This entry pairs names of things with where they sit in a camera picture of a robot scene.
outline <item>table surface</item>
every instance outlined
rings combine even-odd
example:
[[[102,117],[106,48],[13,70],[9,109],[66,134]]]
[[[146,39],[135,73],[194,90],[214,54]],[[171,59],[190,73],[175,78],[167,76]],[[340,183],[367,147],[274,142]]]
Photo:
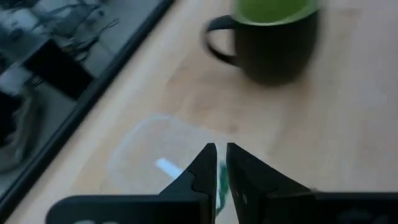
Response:
[[[43,223],[69,195],[122,192],[109,183],[107,164],[125,135],[157,113],[232,139],[308,187],[397,190],[398,2],[328,1],[307,74],[282,88],[259,86],[202,49],[204,23],[229,5],[177,1],[7,222]],[[214,39],[229,45],[228,32]],[[157,150],[133,153],[138,182],[157,178],[139,174]],[[185,152],[165,153],[178,160]],[[218,219],[237,223],[231,200]]]

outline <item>mug handle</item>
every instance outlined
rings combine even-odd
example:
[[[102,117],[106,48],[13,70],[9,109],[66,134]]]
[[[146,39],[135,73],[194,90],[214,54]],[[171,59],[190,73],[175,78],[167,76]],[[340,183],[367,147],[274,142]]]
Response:
[[[222,60],[225,63],[230,65],[236,65],[236,56],[226,55],[222,52],[216,50],[212,44],[210,43],[209,33],[215,30],[225,30],[225,29],[234,29],[235,21],[231,16],[221,16],[213,19],[207,25],[205,35],[203,36],[203,41],[206,44],[207,49],[219,60]]]

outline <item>black plastic part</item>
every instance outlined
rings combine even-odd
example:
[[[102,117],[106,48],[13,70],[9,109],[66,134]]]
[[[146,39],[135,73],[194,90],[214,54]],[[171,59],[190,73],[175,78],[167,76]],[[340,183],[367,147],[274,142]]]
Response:
[[[188,168],[158,195],[74,196],[56,203],[48,224],[215,222],[217,153],[206,147]]]
[[[240,224],[262,223],[267,216],[266,208],[270,206],[269,197],[311,192],[235,143],[227,145],[226,165],[229,187]],[[286,210],[278,207],[275,212],[281,214]]]
[[[74,196],[54,205],[48,224],[93,223],[208,223],[205,194]]]
[[[233,143],[226,163],[240,224],[398,223],[397,193],[314,192]]]
[[[0,199],[0,223],[4,223],[10,214],[17,207],[19,202],[25,197],[26,193],[35,184],[36,180],[46,170],[48,165],[59,153],[62,146],[68,141],[70,136],[83,121],[90,109],[105,92],[113,79],[120,70],[130,60],[131,55],[138,49],[151,30],[160,21],[163,15],[175,0],[163,0],[148,16],[147,20],[131,36],[122,50],[118,53],[111,65],[103,74],[84,92],[78,100],[74,111],[57,129],[43,149],[29,161],[27,167],[21,172],[19,177],[1,195]]]

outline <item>clear plastic container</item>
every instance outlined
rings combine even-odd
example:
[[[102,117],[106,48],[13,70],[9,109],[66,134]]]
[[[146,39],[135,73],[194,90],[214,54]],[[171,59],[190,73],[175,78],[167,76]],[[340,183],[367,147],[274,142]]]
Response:
[[[225,136],[169,115],[155,115],[132,128],[111,155],[109,181],[122,194],[157,194],[208,142],[216,144],[218,160],[225,160]]]

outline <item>mug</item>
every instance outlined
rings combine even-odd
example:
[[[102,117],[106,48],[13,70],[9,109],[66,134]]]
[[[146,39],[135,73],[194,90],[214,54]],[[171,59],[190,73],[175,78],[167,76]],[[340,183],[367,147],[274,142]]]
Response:
[[[282,85],[307,66],[317,40],[318,14],[315,0],[238,0],[232,16],[209,22],[203,41],[217,59],[240,67],[250,79]],[[236,55],[220,52],[210,42],[211,31],[224,29],[233,30]]]

